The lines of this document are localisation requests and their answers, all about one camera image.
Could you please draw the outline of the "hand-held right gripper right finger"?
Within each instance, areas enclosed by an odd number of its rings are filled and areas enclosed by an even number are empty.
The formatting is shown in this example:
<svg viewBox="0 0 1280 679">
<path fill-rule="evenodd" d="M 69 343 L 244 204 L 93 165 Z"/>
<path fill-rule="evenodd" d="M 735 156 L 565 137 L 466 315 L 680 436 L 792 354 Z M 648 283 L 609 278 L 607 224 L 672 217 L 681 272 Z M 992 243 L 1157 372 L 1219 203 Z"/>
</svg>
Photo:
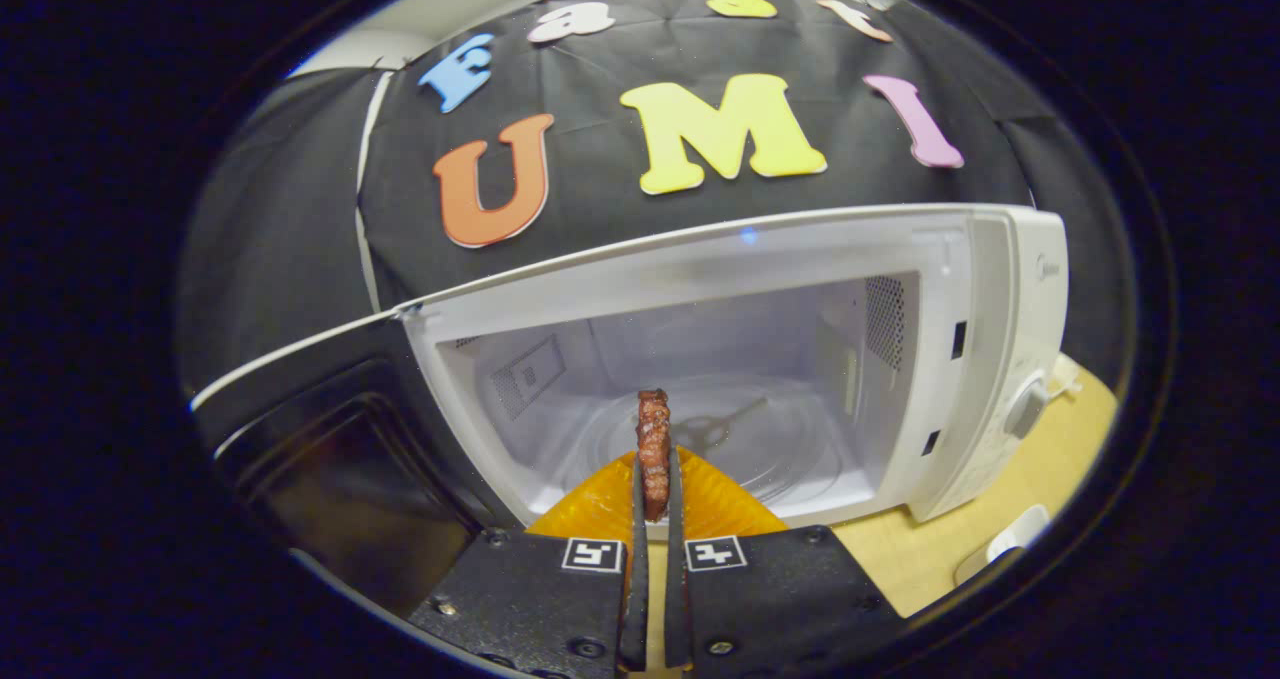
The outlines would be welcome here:
<svg viewBox="0 0 1280 679">
<path fill-rule="evenodd" d="M 906 620 L 827 525 L 786 527 L 686 448 L 672 457 L 666 662 L 689 678 L 833 676 Z"/>
</svg>

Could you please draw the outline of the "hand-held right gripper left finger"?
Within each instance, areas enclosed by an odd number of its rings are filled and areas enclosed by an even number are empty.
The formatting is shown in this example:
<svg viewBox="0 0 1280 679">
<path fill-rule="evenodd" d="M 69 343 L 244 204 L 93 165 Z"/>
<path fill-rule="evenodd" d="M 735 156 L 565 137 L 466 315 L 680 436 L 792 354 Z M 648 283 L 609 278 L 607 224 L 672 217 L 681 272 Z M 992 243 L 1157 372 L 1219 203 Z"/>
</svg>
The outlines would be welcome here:
<svg viewBox="0 0 1280 679">
<path fill-rule="evenodd" d="M 635 454 L 625 454 L 527 530 L 481 530 L 410 625 L 490 671 L 621 678 L 644 669 L 643 505 Z"/>
</svg>

